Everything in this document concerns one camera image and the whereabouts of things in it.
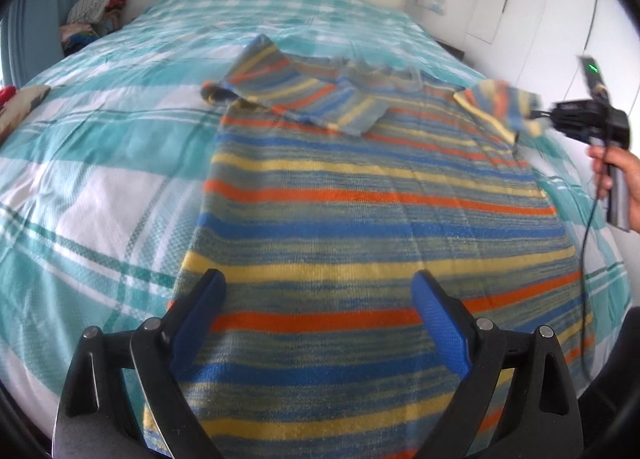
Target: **wall socket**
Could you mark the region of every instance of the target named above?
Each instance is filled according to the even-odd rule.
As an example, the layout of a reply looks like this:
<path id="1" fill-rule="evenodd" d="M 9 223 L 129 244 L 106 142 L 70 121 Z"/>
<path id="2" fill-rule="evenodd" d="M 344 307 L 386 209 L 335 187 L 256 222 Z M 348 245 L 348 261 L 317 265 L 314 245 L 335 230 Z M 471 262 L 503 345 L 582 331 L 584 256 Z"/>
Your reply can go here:
<path id="1" fill-rule="evenodd" d="M 414 6 L 433 11 L 439 15 L 444 15 L 447 10 L 447 0 L 430 0 L 428 4 L 424 4 L 422 0 L 414 0 Z"/>

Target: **white wardrobe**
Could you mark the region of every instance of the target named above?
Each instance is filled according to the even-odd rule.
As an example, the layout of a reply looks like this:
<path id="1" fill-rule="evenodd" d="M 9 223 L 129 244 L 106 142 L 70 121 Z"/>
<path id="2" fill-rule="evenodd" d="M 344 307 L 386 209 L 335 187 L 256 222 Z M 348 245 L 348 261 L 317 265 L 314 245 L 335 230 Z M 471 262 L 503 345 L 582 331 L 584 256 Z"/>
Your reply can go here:
<path id="1" fill-rule="evenodd" d="M 540 94 L 545 107 L 588 97 L 577 56 L 592 55 L 613 105 L 640 132 L 640 38 L 617 0 L 478 0 L 464 51 L 482 74 Z"/>

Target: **wardrobe door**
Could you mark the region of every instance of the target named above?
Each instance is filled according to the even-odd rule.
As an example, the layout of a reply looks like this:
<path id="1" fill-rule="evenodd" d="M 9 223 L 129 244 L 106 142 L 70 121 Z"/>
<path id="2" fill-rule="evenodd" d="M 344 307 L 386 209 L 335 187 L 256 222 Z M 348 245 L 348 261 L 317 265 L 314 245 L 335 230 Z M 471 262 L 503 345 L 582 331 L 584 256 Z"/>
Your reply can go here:
<path id="1" fill-rule="evenodd" d="M 543 106 L 564 100 L 589 38 L 596 0 L 546 0 L 516 85 L 540 94 Z"/>
<path id="2" fill-rule="evenodd" d="M 640 87 L 640 37 L 618 0 L 597 0 L 584 53 L 598 63 L 612 105 L 629 113 Z M 584 75 L 578 68 L 565 98 L 588 97 Z"/>
<path id="3" fill-rule="evenodd" d="M 546 0 L 506 0 L 490 41 L 467 34 L 465 62 L 487 78 L 515 84 L 535 38 Z"/>

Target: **turquoise plaid blanket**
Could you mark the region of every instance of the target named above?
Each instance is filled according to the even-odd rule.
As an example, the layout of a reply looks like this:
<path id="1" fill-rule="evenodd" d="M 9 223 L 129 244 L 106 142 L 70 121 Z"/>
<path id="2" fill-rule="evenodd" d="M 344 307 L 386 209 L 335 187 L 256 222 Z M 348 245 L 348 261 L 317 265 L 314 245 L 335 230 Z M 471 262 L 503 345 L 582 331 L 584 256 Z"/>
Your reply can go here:
<path id="1" fill-rule="evenodd" d="M 200 86 L 257 34 L 287 53 L 482 79 L 407 15 L 354 0 L 160 0 L 38 76 L 50 95 L 0 148 L 0 377 L 46 432 L 82 329 L 132 329 L 172 298 L 225 110 Z M 589 201 L 545 143 L 531 149 L 539 183 L 574 241 Z M 605 356 L 628 283 L 601 213 L 596 227 L 588 262 Z"/>

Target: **yellow stripe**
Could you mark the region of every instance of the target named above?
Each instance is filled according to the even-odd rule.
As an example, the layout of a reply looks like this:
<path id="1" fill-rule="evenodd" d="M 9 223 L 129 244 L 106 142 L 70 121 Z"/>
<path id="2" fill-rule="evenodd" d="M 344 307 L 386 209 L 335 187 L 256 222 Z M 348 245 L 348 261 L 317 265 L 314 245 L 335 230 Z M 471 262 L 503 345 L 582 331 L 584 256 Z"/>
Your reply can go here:
<path id="1" fill-rule="evenodd" d="M 276 49 L 277 49 L 277 47 L 274 44 L 274 45 L 271 45 L 271 46 L 267 47 L 264 51 L 260 51 L 253 58 L 245 61 L 240 67 L 238 67 L 237 69 L 233 70 L 233 72 L 231 73 L 231 76 L 234 76 L 235 74 L 242 74 L 242 73 L 246 72 L 247 69 L 250 69 L 251 67 L 256 65 L 263 58 L 268 57 L 271 53 L 276 51 Z"/>
<path id="2" fill-rule="evenodd" d="M 404 98 L 395 98 L 393 96 L 387 96 L 386 94 L 376 94 L 373 91 L 371 91 L 370 94 L 372 94 L 374 98 L 380 97 L 380 100 L 383 100 L 386 102 L 402 103 L 403 105 L 412 105 L 414 107 L 417 107 L 415 112 L 430 112 L 431 110 L 439 110 L 441 112 L 446 113 L 446 115 L 449 117 L 455 117 L 455 120 L 459 121 L 460 123 L 464 123 L 469 126 L 478 127 L 478 124 L 472 121 L 471 119 L 461 117 L 460 115 L 455 115 L 452 113 L 452 110 L 450 108 L 436 105 L 436 103 L 431 102 L 428 96 L 425 96 L 421 100 L 407 100 Z"/>
<path id="3" fill-rule="evenodd" d="M 480 92 L 487 100 L 492 100 L 495 94 L 495 81 L 493 80 L 485 80 L 479 84 Z"/>
<path id="4" fill-rule="evenodd" d="M 461 188 L 469 188 L 471 190 L 480 190 L 487 193 L 495 193 L 501 195 L 513 195 L 519 197 L 536 197 L 541 196 L 539 188 L 519 189 L 508 186 L 493 186 L 482 182 L 475 182 L 469 179 L 460 179 L 449 175 L 430 174 L 427 172 L 417 172 L 403 168 L 389 168 L 377 165 L 356 165 L 350 163 L 330 163 L 324 161 L 298 160 L 298 159 L 267 159 L 264 161 L 246 159 L 229 153 L 216 154 L 211 158 L 212 163 L 228 164 L 236 166 L 249 172 L 273 172 L 273 171 L 289 171 L 289 172 L 332 172 L 338 174 L 366 174 L 378 175 L 383 177 L 396 177 L 399 179 L 412 179 L 421 182 L 434 184 L 444 184 L 449 186 L 457 186 Z"/>
<path id="5" fill-rule="evenodd" d="M 286 89 L 274 90 L 273 92 L 265 92 L 264 94 L 258 94 L 257 96 L 249 96 L 247 100 L 250 102 L 256 102 L 259 100 L 271 100 L 273 98 L 280 98 L 282 96 L 286 96 L 287 94 L 293 94 L 294 92 L 298 92 L 299 90 L 306 89 L 307 87 L 312 87 L 313 85 L 321 83 L 319 80 L 314 80 L 309 78 L 305 82 L 301 84 L 295 85 L 293 87 L 287 87 Z"/>
<path id="6" fill-rule="evenodd" d="M 391 130 L 393 132 L 399 132 L 399 134 L 408 134 L 408 135 L 417 135 L 419 137 L 425 137 L 427 139 L 435 139 L 438 141 L 443 141 L 452 144 L 459 144 L 462 146 L 478 146 L 478 142 L 473 139 L 456 139 L 455 137 L 448 137 L 446 135 L 437 135 L 430 134 L 430 132 L 423 132 L 421 130 L 412 130 L 410 128 L 403 128 L 401 126 L 394 126 L 391 124 L 380 125 L 379 128 L 383 128 L 384 130 Z M 491 146 L 484 146 L 484 149 L 489 149 L 492 152 L 499 154 L 511 154 L 513 150 L 505 150 L 505 149 L 497 149 Z"/>
<path id="7" fill-rule="evenodd" d="M 347 112 L 344 116 L 342 116 L 337 122 L 336 125 L 338 126 L 345 126 L 348 122 L 352 121 L 353 119 L 357 118 L 359 115 L 361 115 L 365 110 L 367 110 L 367 107 L 369 105 L 371 105 L 371 103 L 374 102 L 373 98 L 366 98 L 364 100 L 362 100 L 362 103 L 360 103 L 360 105 L 355 106 L 354 108 L 352 108 L 349 112 Z"/>
<path id="8" fill-rule="evenodd" d="M 302 72 L 304 72 L 304 68 L 305 67 L 315 67 L 318 69 L 323 69 L 325 71 L 333 71 L 333 72 L 337 72 L 337 70 L 335 69 L 335 67 L 328 67 L 327 65 L 322 65 L 322 64 L 315 64 L 315 63 L 311 63 L 308 61 L 304 61 L 304 62 L 297 62 L 294 61 L 293 65 L 295 65 L 296 67 L 298 67 L 298 69 Z M 352 64 L 348 64 L 346 66 L 347 69 L 351 69 L 354 66 Z M 401 83 L 414 83 L 414 80 L 410 80 L 409 78 L 405 78 L 402 76 L 397 76 L 396 74 L 386 74 L 383 73 L 381 70 L 379 69 L 374 69 L 372 71 L 369 72 L 360 72 L 361 75 L 363 76 L 381 76 L 387 80 L 396 80 L 398 82 Z M 441 89 L 441 90 L 452 90 L 453 86 L 452 85 L 434 85 L 434 84 L 426 84 L 423 87 L 427 87 L 430 89 Z"/>
<path id="9" fill-rule="evenodd" d="M 586 318 L 586 324 L 590 324 L 593 321 L 593 313 L 589 313 Z M 558 334 L 558 341 L 560 345 L 565 343 L 569 338 L 571 338 L 575 333 L 577 333 L 582 328 L 582 320 L 577 321 L 575 324 L 570 325 L 560 334 Z"/>
<path id="10" fill-rule="evenodd" d="M 527 130 L 531 137 L 540 137 L 545 133 L 545 126 L 544 119 L 534 119 L 532 121 L 528 121 Z"/>
<path id="11" fill-rule="evenodd" d="M 478 118 L 483 119 L 488 123 L 491 123 L 491 125 L 493 125 L 495 130 L 497 130 L 499 134 L 504 138 L 504 140 L 506 140 L 508 143 L 510 144 L 515 143 L 516 141 L 515 134 L 513 134 L 513 132 L 511 132 L 508 128 L 506 128 L 500 121 L 498 121 L 498 119 L 494 118 L 494 116 L 491 116 L 486 112 L 483 112 L 479 108 L 467 102 L 464 92 L 456 92 L 453 95 L 453 99 L 456 100 L 458 104 L 462 106 L 464 109 L 471 112 L 471 114 L 478 116 Z"/>
<path id="12" fill-rule="evenodd" d="M 520 114 L 525 120 L 531 117 L 531 108 L 529 107 L 530 95 L 530 92 L 526 90 L 518 90 L 518 106 L 520 107 Z"/>
<path id="13" fill-rule="evenodd" d="M 182 267 L 192 273 L 202 274 L 207 269 L 222 271 L 229 283 L 260 284 L 264 282 L 286 281 L 306 282 L 321 280 L 408 280 L 416 271 L 428 269 L 436 277 L 456 275 L 488 275 L 508 273 L 560 261 L 575 256 L 575 248 L 558 249 L 547 253 L 517 255 L 497 259 L 445 259 L 427 262 L 367 262 L 353 264 L 261 264 L 225 265 L 210 261 L 207 257 L 188 251 Z"/>
<path id="14" fill-rule="evenodd" d="M 330 437 L 350 433 L 361 433 L 389 426 L 402 425 L 407 421 L 421 419 L 447 408 L 452 394 L 442 394 L 433 399 L 411 403 L 404 407 L 352 417 L 325 421 L 303 421 L 296 423 L 264 423 L 239 419 L 214 419 L 203 421 L 202 427 L 210 436 L 231 435 L 261 441 L 305 441 L 318 437 Z"/>

